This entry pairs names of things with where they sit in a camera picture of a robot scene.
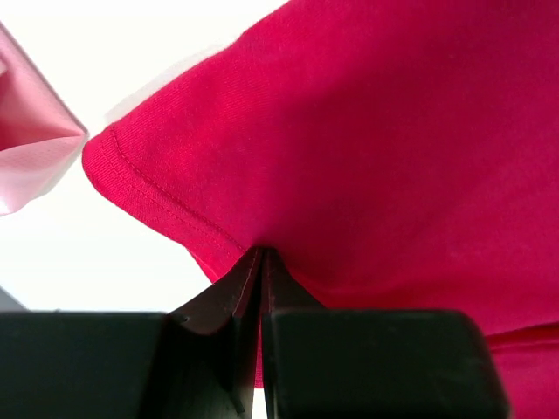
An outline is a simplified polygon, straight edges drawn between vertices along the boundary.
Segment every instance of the red fabric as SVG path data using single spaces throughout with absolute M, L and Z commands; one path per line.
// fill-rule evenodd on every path
M 84 167 L 212 280 L 261 244 L 327 306 L 468 313 L 517 419 L 556 419 L 557 22 L 556 0 L 293 0 Z

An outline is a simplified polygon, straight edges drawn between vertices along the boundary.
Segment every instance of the red t-shirt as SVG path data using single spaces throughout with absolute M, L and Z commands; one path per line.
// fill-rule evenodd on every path
M 293 0 L 84 167 L 211 280 L 257 244 L 329 307 L 464 311 L 517 419 L 556 419 L 558 22 L 556 0 Z

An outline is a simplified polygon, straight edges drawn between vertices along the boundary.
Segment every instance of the white surface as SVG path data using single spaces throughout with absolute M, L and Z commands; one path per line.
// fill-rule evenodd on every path
M 123 100 L 130 107 L 161 74 L 284 2 L 0 0 L 0 18 L 93 136 Z M 208 284 L 184 248 L 102 198 L 80 159 L 49 193 L 0 217 L 0 286 L 31 309 L 168 311 Z M 261 392 L 255 402 L 254 417 L 266 417 Z

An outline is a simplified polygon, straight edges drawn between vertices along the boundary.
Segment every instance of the black object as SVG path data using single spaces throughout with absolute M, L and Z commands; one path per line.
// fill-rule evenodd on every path
M 167 315 L 2 313 L 0 418 L 250 418 L 259 260 Z
M 169 314 L 0 313 L 0 418 L 248 419 L 259 314 L 270 419 L 508 418 L 466 316 L 328 310 L 257 249 Z

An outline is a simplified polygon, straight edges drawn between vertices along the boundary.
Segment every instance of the pink cloth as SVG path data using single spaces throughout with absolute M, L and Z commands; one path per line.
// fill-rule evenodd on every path
M 264 245 L 325 306 L 467 313 L 515 418 L 557 419 L 557 22 L 557 0 L 292 0 L 84 168 L 212 280 Z
M 85 138 L 53 90 L 0 25 L 0 216 L 20 210 Z

